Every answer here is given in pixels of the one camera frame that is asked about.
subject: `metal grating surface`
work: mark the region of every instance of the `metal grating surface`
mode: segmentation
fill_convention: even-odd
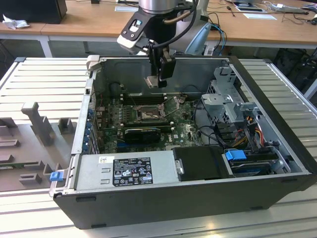
[[[42,63],[42,59],[37,61],[38,64]],[[268,68],[268,65],[261,60],[242,60],[242,63],[245,66]],[[253,77],[258,83],[263,78],[261,75]],[[59,80],[59,77],[52,77],[52,80]],[[267,80],[285,82],[276,74],[263,78],[263,81]],[[274,105],[292,105],[298,102],[296,95],[288,90],[279,91],[278,95],[275,91],[265,91],[265,94]],[[307,125],[315,125],[316,117],[308,110],[308,113],[304,114],[284,112],[284,118],[292,128],[301,129]],[[317,136],[314,139],[306,136],[301,137],[301,140],[308,148],[309,145],[315,148],[316,138]],[[52,201],[47,191],[19,196],[1,197],[0,195],[0,224],[2,224],[0,237],[5,238],[315,238],[317,237],[317,186],[314,185],[306,191],[291,193],[264,211],[86,231],[74,227],[70,219]]]
[[[39,113],[50,123],[59,118],[77,122],[86,80],[86,59],[27,58],[14,63],[0,84],[0,118],[30,123],[21,112],[26,102],[38,102]]]
[[[292,88],[273,64],[266,64],[263,60],[240,61],[310,154],[317,159],[316,109],[301,97],[297,89]],[[247,89],[243,86],[241,89],[253,102]]]

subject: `blue latch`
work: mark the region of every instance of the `blue latch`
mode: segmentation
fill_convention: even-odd
[[[63,181],[64,172],[52,172],[50,181]]]
[[[225,153],[227,160],[246,160],[247,157],[243,150],[229,150]]]
[[[86,123],[86,128],[90,129],[93,125],[90,122]]]

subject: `workbench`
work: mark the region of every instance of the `workbench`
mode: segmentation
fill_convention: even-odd
[[[273,64],[260,59],[240,61],[317,158],[316,108]],[[85,58],[27,58],[15,62],[1,80],[0,112],[17,123],[27,123],[20,111],[24,101],[59,102],[57,108],[39,111],[40,115],[47,115],[51,123],[58,117],[77,121],[79,107],[65,108],[82,100],[84,82],[89,78],[85,62]],[[268,210],[79,230],[49,197],[48,189],[3,192],[0,193],[0,237],[316,237],[316,199],[317,186],[312,186],[287,195]]]
[[[0,25],[0,39],[37,40],[41,43],[45,57],[52,57],[50,41],[82,41],[85,51],[87,42],[116,42],[121,30],[133,15],[132,12],[118,12],[115,0],[91,4],[90,1],[77,2],[67,0],[67,14],[58,25],[30,23],[29,28],[11,30]],[[302,6],[304,1],[279,0],[289,6]],[[227,46],[270,47],[270,48],[300,48],[314,49],[317,47],[317,27],[310,23],[297,25],[287,20],[282,22],[283,14],[272,13],[277,20],[248,19],[241,13],[235,17],[226,9],[230,5],[234,12],[237,10],[231,3],[223,0],[210,1],[208,11],[216,11],[221,28],[226,32]],[[298,15],[312,19],[314,13]],[[208,45],[214,46],[219,40],[218,32],[210,32]]]

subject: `white object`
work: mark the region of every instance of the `white object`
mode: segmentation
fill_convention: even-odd
[[[6,17],[4,14],[3,19],[4,20],[2,21],[2,23],[13,30],[15,30],[16,28],[24,28],[30,26],[25,20],[13,20]]]
[[[123,12],[136,12],[138,11],[138,7],[133,6],[116,6],[114,11],[123,11]]]
[[[266,14],[252,14],[252,13],[244,13],[248,19],[263,19],[263,20],[277,20],[272,15],[266,15]]]

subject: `computer case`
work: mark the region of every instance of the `computer case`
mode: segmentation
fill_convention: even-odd
[[[60,24],[66,12],[65,0],[0,1],[1,18],[4,14],[14,20]]]

